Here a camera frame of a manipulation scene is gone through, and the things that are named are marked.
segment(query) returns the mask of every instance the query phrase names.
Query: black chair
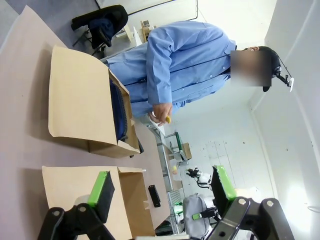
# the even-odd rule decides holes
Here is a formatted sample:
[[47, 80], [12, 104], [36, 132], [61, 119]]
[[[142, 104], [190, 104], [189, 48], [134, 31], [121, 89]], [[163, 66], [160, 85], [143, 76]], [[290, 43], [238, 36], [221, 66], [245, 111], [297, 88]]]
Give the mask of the black chair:
[[[112, 34], [106, 35], [104, 29], [106, 25], [98, 27], [90, 27], [93, 21], [96, 20], [107, 20], [108, 23], [112, 24]], [[128, 13], [122, 5], [107, 6], [102, 9], [87, 13], [85, 15], [77, 16], [72, 19], [71, 28], [73, 31], [80, 27], [87, 26], [86, 30], [72, 45], [73, 47], [83, 38], [91, 42], [91, 46], [94, 49], [95, 55], [100, 49], [104, 49], [105, 45], [111, 47], [111, 39], [117, 34], [128, 22]]]

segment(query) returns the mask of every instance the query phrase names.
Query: office chair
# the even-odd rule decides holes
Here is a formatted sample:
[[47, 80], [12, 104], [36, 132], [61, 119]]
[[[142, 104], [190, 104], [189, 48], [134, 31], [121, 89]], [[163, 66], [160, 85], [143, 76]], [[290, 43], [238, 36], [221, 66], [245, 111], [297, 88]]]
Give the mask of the office chair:
[[128, 14], [122, 5], [107, 6], [102, 9], [77, 16], [72, 19], [71, 28], [73, 31], [82, 26], [88, 29], [72, 45], [73, 47], [85, 37], [91, 43], [95, 55], [100, 49], [106, 46], [111, 47], [112, 37], [118, 33], [128, 22]]

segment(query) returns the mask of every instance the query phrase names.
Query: black cap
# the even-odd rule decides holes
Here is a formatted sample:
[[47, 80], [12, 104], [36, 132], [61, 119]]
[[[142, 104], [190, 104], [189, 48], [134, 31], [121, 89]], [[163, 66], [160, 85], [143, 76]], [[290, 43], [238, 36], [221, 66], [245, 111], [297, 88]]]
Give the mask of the black cap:
[[[274, 78], [276, 77], [276, 69], [280, 67], [280, 60], [278, 54], [272, 50], [270, 47], [267, 46], [259, 46], [259, 51], [264, 51], [267, 54], [270, 54], [271, 58], [271, 69], [270, 69], [270, 77]], [[267, 92], [270, 89], [270, 86], [264, 86], [262, 87], [263, 92]]]

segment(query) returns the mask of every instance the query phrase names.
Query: open cardboard box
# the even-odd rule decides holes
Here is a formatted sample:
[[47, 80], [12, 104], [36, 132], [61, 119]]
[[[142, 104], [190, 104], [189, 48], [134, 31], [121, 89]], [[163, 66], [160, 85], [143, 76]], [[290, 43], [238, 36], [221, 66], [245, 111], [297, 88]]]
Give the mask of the open cardboard box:
[[[109, 79], [123, 96], [125, 142], [116, 138]], [[53, 137], [78, 139], [94, 154], [123, 158], [140, 153], [128, 90], [97, 58], [59, 46], [51, 58], [48, 129]]]
[[[70, 210], [78, 197], [89, 195], [101, 171], [109, 171], [114, 193], [105, 226], [116, 240], [155, 236], [143, 170], [116, 166], [42, 167], [49, 208]], [[88, 239], [81, 235], [79, 240]]]

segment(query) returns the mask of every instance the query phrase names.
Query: gray bag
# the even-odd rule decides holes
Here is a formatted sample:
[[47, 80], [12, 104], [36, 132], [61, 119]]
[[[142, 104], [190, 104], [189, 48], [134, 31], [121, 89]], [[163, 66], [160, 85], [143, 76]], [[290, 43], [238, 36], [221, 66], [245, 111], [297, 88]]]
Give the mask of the gray bag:
[[192, 215], [207, 210], [204, 199], [199, 194], [186, 197], [183, 200], [183, 220], [186, 234], [190, 237], [202, 239], [209, 231], [209, 218], [193, 220]]

